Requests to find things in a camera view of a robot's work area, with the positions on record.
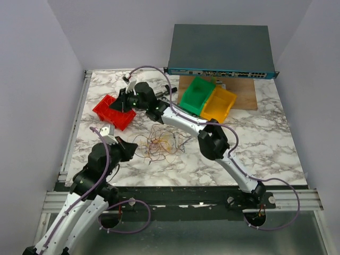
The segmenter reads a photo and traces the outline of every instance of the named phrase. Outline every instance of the wooden board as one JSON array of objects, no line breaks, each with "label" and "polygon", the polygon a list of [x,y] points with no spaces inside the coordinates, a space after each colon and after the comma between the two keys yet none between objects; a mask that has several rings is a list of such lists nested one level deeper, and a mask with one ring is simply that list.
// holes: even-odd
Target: wooden board
[{"label": "wooden board", "polygon": [[[201,77],[207,81],[211,81],[211,77]],[[178,86],[178,99],[180,103],[183,93],[193,81],[193,76],[180,76],[180,83]],[[257,110],[256,93],[253,79],[243,78],[216,78],[222,84],[225,84],[226,90],[237,95],[236,102],[233,109],[242,110]]]}]

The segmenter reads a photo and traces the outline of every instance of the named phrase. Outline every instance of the red plastic bin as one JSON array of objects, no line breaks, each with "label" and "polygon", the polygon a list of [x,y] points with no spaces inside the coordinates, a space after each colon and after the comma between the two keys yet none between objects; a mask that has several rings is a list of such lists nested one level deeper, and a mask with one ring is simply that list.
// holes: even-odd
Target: red plastic bin
[{"label": "red plastic bin", "polygon": [[115,100],[114,97],[106,95],[92,111],[98,115],[101,121],[113,124],[116,128],[123,131],[136,116],[136,113],[133,110],[127,113],[121,113],[117,110],[110,109],[110,104]]}]

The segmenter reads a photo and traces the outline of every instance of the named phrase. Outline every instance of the yellow plastic bin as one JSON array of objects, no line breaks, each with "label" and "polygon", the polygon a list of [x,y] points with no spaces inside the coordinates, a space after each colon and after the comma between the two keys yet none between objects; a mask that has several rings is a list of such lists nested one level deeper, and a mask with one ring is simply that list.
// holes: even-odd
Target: yellow plastic bin
[{"label": "yellow plastic bin", "polygon": [[223,123],[236,101],[237,95],[217,86],[203,106],[200,116],[206,120],[216,119]]}]

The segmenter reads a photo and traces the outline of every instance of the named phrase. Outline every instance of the green plastic bin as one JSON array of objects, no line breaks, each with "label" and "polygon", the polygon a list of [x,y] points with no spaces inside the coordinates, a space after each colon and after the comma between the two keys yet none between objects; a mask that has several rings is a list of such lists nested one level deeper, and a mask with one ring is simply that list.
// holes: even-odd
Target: green plastic bin
[{"label": "green plastic bin", "polygon": [[200,116],[206,101],[214,89],[215,84],[196,77],[184,92],[180,106]]}]

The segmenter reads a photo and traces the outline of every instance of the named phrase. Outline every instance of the white marble tabletop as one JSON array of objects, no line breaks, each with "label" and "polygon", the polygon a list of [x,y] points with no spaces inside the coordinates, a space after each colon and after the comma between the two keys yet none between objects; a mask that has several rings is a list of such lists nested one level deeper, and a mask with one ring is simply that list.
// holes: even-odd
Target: white marble tabletop
[{"label": "white marble tabletop", "polygon": [[[72,177],[82,170],[87,163],[87,156],[93,145],[99,142],[98,137],[89,130],[90,126],[101,128],[104,123],[92,109],[106,94],[118,93],[125,86],[121,77],[128,70],[94,71],[86,97],[80,126],[72,159],[68,168],[66,186],[72,184]],[[153,70],[141,70],[135,73],[137,81],[148,82],[155,92],[163,91],[167,84],[164,77]],[[172,86],[178,86],[179,76],[169,76]],[[306,185],[302,167],[296,153],[282,105],[273,80],[255,80],[258,110],[232,109],[225,123],[237,132],[240,145],[236,155],[254,176],[267,179],[279,177],[288,183]],[[116,129],[119,135],[128,142],[138,135],[148,136],[155,122],[147,118],[144,112],[137,112],[136,117],[124,130]],[[225,131],[231,146],[235,142],[233,134]],[[121,163],[119,173],[111,184],[119,186],[167,186],[167,185],[237,185],[231,176],[219,164],[203,157],[199,151],[197,139],[185,144],[185,153],[178,151],[167,156],[166,160],[150,162],[134,156],[126,163]],[[268,185],[282,185],[270,182]]]}]

